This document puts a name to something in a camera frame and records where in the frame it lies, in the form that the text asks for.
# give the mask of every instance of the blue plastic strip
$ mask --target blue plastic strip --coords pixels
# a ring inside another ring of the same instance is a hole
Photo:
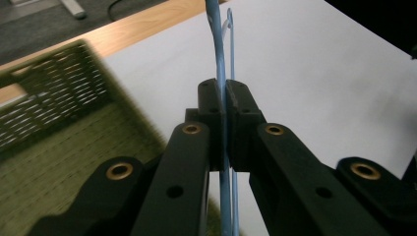
[[[226,120],[226,71],[224,64],[223,40],[221,36],[221,18],[218,0],[206,0],[206,11],[208,23],[214,39],[215,60],[217,65],[217,85],[220,89],[221,108],[224,112],[222,117],[223,125],[223,156],[224,171],[220,171],[220,212],[221,212],[221,235],[229,236],[232,233],[231,226],[231,202],[230,202],[230,176],[229,158],[227,156],[227,120]]]
[[[230,29],[230,67],[231,67],[231,80],[235,80],[234,73],[234,31],[233,31],[233,15],[232,10],[227,9],[227,20],[223,23],[222,38],[226,36],[227,29]],[[232,235],[239,236],[239,198],[238,198],[238,184],[237,173],[232,169],[232,203],[233,203],[233,215],[232,215]]]

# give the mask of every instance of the plastic basket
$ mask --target plastic basket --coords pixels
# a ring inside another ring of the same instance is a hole
[[[82,40],[0,72],[27,95],[0,107],[0,235],[64,212],[116,156],[147,162],[164,143]]]

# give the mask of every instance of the white table surface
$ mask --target white table surface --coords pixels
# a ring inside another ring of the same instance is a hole
[[[297,134],[335,167],[361,156],[402,176],[417,144],[417,62],[320,0],[233,0],[236,78],[269,122]],[[225,45],[228,54],[228,43]],[[206,14],[130,46],[105,62],[168,140],[197,108],[197,85],[215,77]],[[239,174],[241,228],[268,235]],[[210,195],[218,196],[217,173]]]

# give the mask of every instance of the gray carpet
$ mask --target gray carpet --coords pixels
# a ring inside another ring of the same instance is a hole
[[[111,23],[107,8],[114,1],[79,0],[88,14],[80,21],[59,4],[0,25],[0,65]],[[118,20],[164,1],[122,0],[111,12]],[[0,0],[0,8],[5,4],[6,0]]]

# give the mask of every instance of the screw hole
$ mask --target screw hole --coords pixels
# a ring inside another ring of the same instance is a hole
[[[183,132],[188,135],[195,135],[201,130],[200,126],[197,125],[188,125],[183,128]]]
[[[110,180],[122,180],[131,175],[132,172],[132,164],[121,162],[110,166],[107,169],[106,176]]]
[[[211,112],[211,113],[217,113],[218,112],[218,109],[217,108],[211,108],[209,110],[209,112]]]
[[[184,194],[184,189],[181,186],[172,186],[166,191],[166,195],[170,199],[177,199]]]
[[[276,136],[282,135],[284,133],[284,130],[278,126],[267,126],[266,131],[267,133],[271,135],[276,135]]]
[[[378,180],[381,178],[380,171],[365,163],[353,163],[350,165],[350,170],[364,179]]]
[[[317,188],[316,194],[324,199],[331,199],[333,197],[333,193],[329,189],[323,187]]]

